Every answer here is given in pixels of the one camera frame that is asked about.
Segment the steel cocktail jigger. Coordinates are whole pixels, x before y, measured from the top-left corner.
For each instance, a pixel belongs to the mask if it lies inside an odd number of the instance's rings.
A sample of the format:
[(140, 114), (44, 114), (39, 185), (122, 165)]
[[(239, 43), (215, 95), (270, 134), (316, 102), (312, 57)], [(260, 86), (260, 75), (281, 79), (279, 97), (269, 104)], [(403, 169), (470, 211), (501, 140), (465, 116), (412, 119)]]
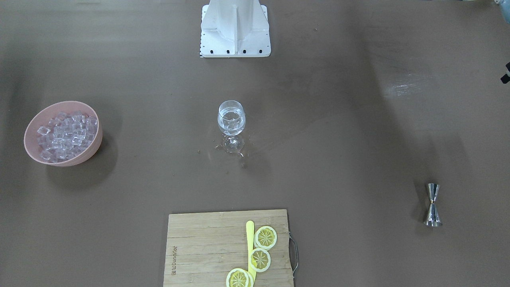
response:
[(439, 227), (443, 225), (443, 222), (438, 214), (436, 201), (439, 191), (439, 184), (436, 183), (428, 183), (426, 185), (427, 192), (428, 192), (428, 198), (429, 198), (429, 207), (428, 211), (426, 213), (426, 217), (424, 219), (424, 225), (430, 226), (430, 227)]

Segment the clear wine glass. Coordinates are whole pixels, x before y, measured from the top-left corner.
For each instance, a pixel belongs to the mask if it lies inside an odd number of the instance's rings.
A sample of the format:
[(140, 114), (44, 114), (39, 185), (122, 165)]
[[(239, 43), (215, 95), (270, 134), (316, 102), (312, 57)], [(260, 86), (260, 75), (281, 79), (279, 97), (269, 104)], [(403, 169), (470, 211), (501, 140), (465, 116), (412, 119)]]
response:
[(241, 103), (236, 100), (226, 100), (221, 103), (217, 122), (224, 136), (222, 145), (226, 152), (240, 153), (245, 144), (240, 133), (246, 125), (246, 115)]

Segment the pink bowl of ice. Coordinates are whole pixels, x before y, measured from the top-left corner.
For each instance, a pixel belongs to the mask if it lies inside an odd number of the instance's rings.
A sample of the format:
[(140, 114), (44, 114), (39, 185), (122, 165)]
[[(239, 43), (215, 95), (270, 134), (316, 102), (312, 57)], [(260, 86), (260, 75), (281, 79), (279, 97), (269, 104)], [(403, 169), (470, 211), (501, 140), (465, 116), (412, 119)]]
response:
[(68, 167), (90, 159), (102, 138), (102, 122), (94, 109), (67, 100), (47, 107), (31, 120), (24, 133), (24, 148), (36, 162)]

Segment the lemon slice near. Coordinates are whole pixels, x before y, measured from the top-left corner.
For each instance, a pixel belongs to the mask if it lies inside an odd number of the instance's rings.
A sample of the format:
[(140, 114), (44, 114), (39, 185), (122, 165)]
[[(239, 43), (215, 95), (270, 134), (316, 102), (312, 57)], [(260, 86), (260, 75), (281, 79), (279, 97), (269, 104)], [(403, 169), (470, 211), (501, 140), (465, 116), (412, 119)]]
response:
[(277, 243), (277, 233), (271, 226), (262, 226), (254, 234), (254, 245), (269, 251)]

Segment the lemon slice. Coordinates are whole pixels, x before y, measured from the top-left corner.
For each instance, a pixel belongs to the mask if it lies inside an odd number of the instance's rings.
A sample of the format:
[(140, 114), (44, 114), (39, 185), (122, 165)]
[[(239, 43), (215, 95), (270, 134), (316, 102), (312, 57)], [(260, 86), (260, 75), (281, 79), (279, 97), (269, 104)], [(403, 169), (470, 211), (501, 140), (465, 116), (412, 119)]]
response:
[(253, 285), (253, 277), (244, 269), (231, 269), (226, 276), (226, 287), (253, 287)]
[(277, 233), (271, 226), (262, 226), (254, 234), (254, 245), (269, 251), (277, 243)]
[(270, 253), (264, 248), (255, 248), (248, 255), (248, 267), (254, 272), (266, 272), (271, 265)]

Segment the yellow plastic stick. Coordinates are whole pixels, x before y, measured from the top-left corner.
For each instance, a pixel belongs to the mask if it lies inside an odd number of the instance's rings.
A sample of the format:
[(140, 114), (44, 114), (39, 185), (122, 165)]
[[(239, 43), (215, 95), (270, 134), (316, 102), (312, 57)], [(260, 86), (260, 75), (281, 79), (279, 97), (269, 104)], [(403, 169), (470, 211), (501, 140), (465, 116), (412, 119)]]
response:
[(254, 234), (255, 234), (255, 224), (252, 220), (248, 220), (245, 224), (246, 228), (246, 237), (247, 237), (247, 254), (248, 254), (248, 273), (255, 282), (257, 272), (251, 266), (251, 253), (254, 249)]

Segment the lemon slice middle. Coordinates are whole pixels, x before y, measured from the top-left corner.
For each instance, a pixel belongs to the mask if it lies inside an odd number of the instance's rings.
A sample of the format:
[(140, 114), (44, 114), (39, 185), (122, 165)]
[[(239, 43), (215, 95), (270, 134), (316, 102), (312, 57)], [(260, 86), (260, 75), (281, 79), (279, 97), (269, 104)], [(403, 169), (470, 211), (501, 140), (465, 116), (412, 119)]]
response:
[(266, 272), (271, 265), (270, 253), (264, 248), (255, 248), (248, 255), (248, 267), (254, 272)]

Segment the lemon slice far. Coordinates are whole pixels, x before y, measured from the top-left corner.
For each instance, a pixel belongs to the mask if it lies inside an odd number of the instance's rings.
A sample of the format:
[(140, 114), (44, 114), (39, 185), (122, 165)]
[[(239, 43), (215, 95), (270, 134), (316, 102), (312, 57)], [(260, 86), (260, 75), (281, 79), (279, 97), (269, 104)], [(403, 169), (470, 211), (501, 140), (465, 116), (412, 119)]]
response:
[(244, 269), (231, 269), (226, 276), (226, 287), (253, 287), (253, 285), (253, 277)]

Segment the bamboo cutting board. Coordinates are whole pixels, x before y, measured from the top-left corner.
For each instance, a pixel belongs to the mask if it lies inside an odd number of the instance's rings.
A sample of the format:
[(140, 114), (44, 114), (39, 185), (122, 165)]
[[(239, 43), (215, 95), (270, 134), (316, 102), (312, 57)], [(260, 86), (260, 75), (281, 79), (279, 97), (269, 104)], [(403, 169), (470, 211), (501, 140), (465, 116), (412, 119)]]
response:
[(245, 224), (277, 232), (269, 269), (256, 276), (256, 287), (293, 287), (285, 209), (219, 211), (168, 216), (164, 287), (224, 287), (231, 269), (248, 269)]

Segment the white pedestal column base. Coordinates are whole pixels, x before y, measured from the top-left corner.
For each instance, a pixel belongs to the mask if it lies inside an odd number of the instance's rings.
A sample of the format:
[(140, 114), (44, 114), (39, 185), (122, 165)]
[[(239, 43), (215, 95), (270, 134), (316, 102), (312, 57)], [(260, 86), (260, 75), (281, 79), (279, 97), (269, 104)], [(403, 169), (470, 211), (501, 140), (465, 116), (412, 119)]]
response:
[(211, 0), (202, 7), (199, 56), (271, 55), (268, 9), (258, 0)]

